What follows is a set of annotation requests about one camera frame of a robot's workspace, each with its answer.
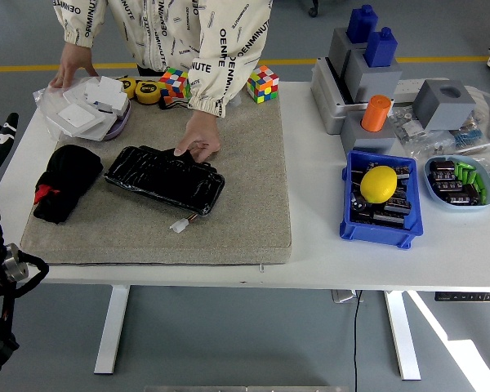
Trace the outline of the person's right hand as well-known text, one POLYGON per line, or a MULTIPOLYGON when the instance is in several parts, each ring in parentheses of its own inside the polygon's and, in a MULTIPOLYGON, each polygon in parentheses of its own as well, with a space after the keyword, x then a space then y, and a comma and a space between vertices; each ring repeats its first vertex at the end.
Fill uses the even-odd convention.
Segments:
POLYGON ((64 89, 71 87, 74 76, 79 69, 84 69, 89 76, 98 76, 92 64, 91 48, 67 42, 61 53, 60 66, 56 76, 50 81, 49 86, 64 89))

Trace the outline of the person's left hand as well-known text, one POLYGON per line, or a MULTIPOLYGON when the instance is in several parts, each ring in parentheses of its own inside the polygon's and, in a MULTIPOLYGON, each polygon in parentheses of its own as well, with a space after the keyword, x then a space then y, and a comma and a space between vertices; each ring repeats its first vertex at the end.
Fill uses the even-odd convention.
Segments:
POLYGON ((221 140, 217 127, 217 116, 195 110, 173 154, 181 156, 189 151, 195 162, 202 163, 220 149, 221 140))

